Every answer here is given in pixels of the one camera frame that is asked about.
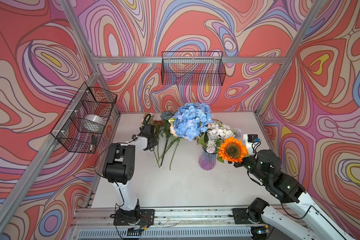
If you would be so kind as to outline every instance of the blue hydrangea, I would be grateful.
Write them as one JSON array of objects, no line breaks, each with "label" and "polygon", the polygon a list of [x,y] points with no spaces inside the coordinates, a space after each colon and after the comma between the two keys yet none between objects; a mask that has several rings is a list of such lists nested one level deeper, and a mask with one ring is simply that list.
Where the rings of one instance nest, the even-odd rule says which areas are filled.
[{"label": "blue hydrangea", "polygon": [[211,108],[205,103],[186,103],[177,110],[173,129],[179,137],[189,141],[206,132],[208,123],[213,122]]}]

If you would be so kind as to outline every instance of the black mounting plate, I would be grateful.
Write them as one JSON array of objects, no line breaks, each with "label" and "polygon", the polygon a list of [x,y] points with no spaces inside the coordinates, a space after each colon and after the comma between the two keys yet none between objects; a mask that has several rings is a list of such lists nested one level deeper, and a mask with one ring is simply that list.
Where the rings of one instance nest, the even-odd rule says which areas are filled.
[{"label": "black mounting plate", "polygon": [[236,216],[235,224],[253,224],[251,221],[248,220],[247,208],[243,209],[232,209],[232,215]]},{"label": "black mounting plate", "polygon": [[[147,216],[151,221],[149,222],[147,218],[140,216],[139,221],[137,222],[137,226],[145,226],[145,225],[153,225],[155,218],[155,210],[154,209],[140,209],[140,215]],[[113,225],[115,226],[128,226],[129,224],[123,219],[121,216],[121,210],[118,209],[116,211],[115,219],[113,220]]]}]

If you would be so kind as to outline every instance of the sunflower center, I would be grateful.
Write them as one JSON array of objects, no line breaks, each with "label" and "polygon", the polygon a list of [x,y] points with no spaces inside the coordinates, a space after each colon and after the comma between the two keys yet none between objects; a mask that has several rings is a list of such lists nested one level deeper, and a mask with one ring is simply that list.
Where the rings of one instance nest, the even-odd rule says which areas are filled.
[{"label": "sunflower center", "polygon": [[230,143],[225,147],[225,153],[232,158],[239,158],[240,148],[234,143]]}]

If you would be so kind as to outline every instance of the orange sunflower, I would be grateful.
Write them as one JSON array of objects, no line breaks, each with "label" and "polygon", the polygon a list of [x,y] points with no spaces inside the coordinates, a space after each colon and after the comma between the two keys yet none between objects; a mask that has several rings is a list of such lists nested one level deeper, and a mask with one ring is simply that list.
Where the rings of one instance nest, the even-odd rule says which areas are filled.
[{"label": "orange sunflower", "polygon": [[241,141],[237,141],[233,137],[225,139],[219,149],[219,157],[229,162],[242,162],[248,154],[247,148],[242,145]]}]

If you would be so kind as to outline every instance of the wire basket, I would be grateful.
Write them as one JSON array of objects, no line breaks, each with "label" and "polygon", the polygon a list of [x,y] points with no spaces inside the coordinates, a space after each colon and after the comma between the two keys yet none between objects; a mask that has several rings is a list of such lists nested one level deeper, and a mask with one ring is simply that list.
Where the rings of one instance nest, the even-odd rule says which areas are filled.
[{"label": "wire basket", "polygon": [[[109,90],[87,86],[62,128],[51,134],[69,152],[95,153],[116,100],[117,95]],[[99,121],[87,119],[91,114]]]},{"label": "wire basket", "polygon": [[164,51],[162,84],[222,86],[226,75],[222,55],[221,51]]}]

